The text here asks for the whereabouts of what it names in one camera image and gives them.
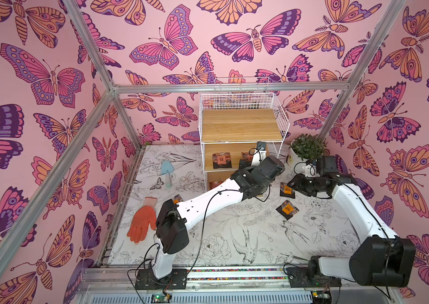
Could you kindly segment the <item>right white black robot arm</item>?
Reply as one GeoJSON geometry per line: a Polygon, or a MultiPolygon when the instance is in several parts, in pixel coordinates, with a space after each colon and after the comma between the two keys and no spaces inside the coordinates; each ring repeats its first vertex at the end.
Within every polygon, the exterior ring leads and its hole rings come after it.
{"type": "Polygon", "coordinates": [[[416,247],[402,239],[375,212],[352,175],[338,170],[333,156],[306,160],[295,165],[287,185],[307,197],[326,193],[347,215],[360,246],[349,257],[313,256],[308,278],[336,277],[360,286],[404,288],[413,268],[416,247]]]}

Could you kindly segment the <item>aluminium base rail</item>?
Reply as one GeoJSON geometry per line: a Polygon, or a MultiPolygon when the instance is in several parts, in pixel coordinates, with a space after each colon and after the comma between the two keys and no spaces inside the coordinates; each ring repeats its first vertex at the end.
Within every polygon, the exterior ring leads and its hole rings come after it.
{"type": "Polygon", "coordinates": [[[90,269],[74,303],[404,303],[399,290],[348,280],[305,282],[291,265],[196,267],[181,282],[148,290],[133,268],[90,269]]]}

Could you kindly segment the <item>middle wooden shelf board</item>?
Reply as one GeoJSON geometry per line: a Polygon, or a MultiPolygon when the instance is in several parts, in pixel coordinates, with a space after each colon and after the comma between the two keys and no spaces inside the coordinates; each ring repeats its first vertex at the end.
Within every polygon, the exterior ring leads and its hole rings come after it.
{"type": "Polygon", "coordinates": [[[242,152],[253,152],[256,143],[208,143],[202,144],[204,172],[237,170],[239,161],[242,159],[242,152]],[[213,153],[229,152],[232,159],[232,168],[213,168],[213,153]]]}

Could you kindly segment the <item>orange jasmine tea bag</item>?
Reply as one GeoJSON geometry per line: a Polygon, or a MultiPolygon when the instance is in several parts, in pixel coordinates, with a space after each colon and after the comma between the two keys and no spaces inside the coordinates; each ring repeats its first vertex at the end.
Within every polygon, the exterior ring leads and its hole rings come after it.
{"type": "Polygon", "coordinates": [[[280,206],[276,208],[276,211],[286,220],[290,220],[294,215],[299,213],[299,209],[289,200],[285,200],[280,206]]]}
{"type": "Polygon", "coordinates": [[[177,195],[175,195],[175,196],[174,196],[173,202],[174,202],[175,204],[179,204],[179,203],[181,203],[182,201],[183,201],[183,198],[181,197],[181,195],[177,194],[177,195]]]}
{"type": "Polygon", "coordinates": [[[295,198],[295,191],[285,182],[280,183],[280,196],[285,198],[295,198]]]}

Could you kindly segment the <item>wooden shelf board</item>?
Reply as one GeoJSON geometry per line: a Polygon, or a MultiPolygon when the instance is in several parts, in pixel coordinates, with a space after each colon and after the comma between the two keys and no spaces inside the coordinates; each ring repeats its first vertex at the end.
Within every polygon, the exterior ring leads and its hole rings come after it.
{"type": "Polygon", "coordinates": [[[200,136],[203,143],[255,143],[282,140],[271,109],[206,110],[202,114],[200,136]]]}
{"type": "Polygon", "coordinates": [[[239,161],[242,159],[242,152],[253,152],[256,143],[208,143],[202,144],[204,172],[237,170],[239,161]],[[232,159],[232,168],[213,168],[213,153],[229,152],[232,159]]]}
{"type": "Polygon", "coordinates": [[[209,189],[209,183],[214,181],[222,181],[223,183],[230,179],[231,175],[235,174],[235,181],[246,182],[247,174],[238,173],[236,170],[227,171],[210,171],[206,173],[206,189],[209,189]]]}

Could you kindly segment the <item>middle-shelf black tea bag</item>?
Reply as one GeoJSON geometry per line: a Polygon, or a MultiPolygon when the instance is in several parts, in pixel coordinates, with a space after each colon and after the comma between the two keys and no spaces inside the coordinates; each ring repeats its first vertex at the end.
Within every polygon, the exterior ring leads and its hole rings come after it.
{"type": "Polygon", "coordinates": [[[229,152],[213,153],[212,155],[213,168],[232,168],[232,159],[229,152]]]}
{"type": "Polygon", "coordinates": [[[246,163],[252,163],[253,160],[253,155],[250,154],[249,152],[242,152],[242,160],[246,163]]]}

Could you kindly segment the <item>left bottom-shelf black tea bag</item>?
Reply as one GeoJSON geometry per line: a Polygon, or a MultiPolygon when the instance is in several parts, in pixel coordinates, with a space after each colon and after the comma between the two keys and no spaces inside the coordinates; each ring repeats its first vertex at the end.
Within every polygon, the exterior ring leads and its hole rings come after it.
{"type": "Polygon", "coordinates": [[[212,190],[218,186],[220,186],[223,182],[222,181],[214,181],[209,183],[209,189],[212,190]]]}

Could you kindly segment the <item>aluminium frame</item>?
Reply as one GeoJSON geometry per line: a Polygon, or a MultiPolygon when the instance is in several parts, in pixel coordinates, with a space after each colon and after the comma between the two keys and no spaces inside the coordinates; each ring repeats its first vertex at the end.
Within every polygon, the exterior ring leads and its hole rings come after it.
{"type": "Polygon", "coordinates": [[[135,131],[133,125],[125,112],[125,109],[118,98],[119,94],[140,92],[237,92],[237,91],[298,91],[302,89],[337,89],[342,94],[348,94],[356,87],[356,82],[361,78],[366,66],[370,63],[373,55],[376,53],[377,47],[383,42],[383,39],[390,31],[390,28],[396,21],[401,9],[405,6],[405,1],[390,1],[382,18],[377,23],[375,31],[370,40],[370,45],[364,51],[359,63],[351,74],[351,78],[347,82],[295,82],[295,83],[244,83],[244,84],[200,84],[191,86],[181,85],[145,85],[145,86],[117,86],[113,84],[106,66],[100,58],[99,52],[94,45],[93,38],[90,35],[87,25],[83,19],[82,13],[77,6],[76,1],[65,1],[68,15],[73,21],[76,29],[79,31],[80,37],[86,45],[87,51],[92,62],[97,67],[100,78],[106,87],[106,93],[103,95],[92,113],[89,115],[85,125],[80,129],[79,134],[74,138],[71,146],[65,151],[65,154],[56,162],[51,173],[47,176],[46,181],[33,194],[29,205],[25,209],[22,217],[20,217],[11,232],[5,237],[4,244],[0,247],[0,278],[6,270],[6,267],[16,255],[23,239],[32,228],[32,225],[39,218],[40,212],[46,206],[46,200],[52,195],[60,178],[71,167],[73,161],[80,153],[84,143],[89,135],[94,131],[95,124],[99,120],[100,114],[110,104],[114,103],[119,110],[125,127],[129,135],[135,139],[135,131]]]}

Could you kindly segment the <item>bottom wooden shelf board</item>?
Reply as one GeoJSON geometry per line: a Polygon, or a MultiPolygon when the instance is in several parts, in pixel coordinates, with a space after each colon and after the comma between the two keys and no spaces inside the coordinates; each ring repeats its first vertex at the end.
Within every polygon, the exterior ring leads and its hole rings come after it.
{"type": "Polygon", "coordinates": [[[236,170],[227,171],[210,171],[206,173],[206,189],[209,189],[209,183],[214,181],[222,181],[223,183],[230,179],[231,175],[235,174],[235,181],[246,182],[247,174],[238,173],[236,170]]]}

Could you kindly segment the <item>top wooden shelf board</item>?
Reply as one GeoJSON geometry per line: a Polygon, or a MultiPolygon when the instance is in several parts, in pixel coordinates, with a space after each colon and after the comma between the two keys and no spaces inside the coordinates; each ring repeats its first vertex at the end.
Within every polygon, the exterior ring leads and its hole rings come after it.
{"type": "Polygon", "coordinates": [[[271,109],[206,110],[202,114],[200,136],[203,143],[255,143],[282,140],[271,109]]]}

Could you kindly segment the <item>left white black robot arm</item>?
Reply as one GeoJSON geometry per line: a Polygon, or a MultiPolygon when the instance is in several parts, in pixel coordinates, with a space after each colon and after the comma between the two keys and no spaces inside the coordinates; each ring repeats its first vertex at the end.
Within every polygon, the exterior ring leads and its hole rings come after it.
{"type": "Polygon", "coordinates": [[[176,254],[189,244],[189,230],[227,206],[263,195],[284,170],[279,159],[268,156],[258,165],[235,171],[217,187],[191,200],[165,201],[159,212],[149,204],[142,206],[134,215],[127,236],[134,242],[143,241],[152,229],[156,253],[152,260],[142,261],[145,267],[137,271],[135,288],[184,288],[189,272],[174,270],[173,262],[176,254]]]}

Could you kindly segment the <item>green potted plant white pot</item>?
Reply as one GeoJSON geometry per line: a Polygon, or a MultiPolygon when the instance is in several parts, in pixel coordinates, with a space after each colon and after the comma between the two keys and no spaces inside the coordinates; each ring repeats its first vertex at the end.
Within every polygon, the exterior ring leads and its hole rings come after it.
{"type": "Polygon", "coordinates": [[[307,161],[315,161],[327,155],[327,151],[327,142],[324,139],[311,134],[301,134],[290,143],[287,167],[293,172],[302,172],[307,161]]]}

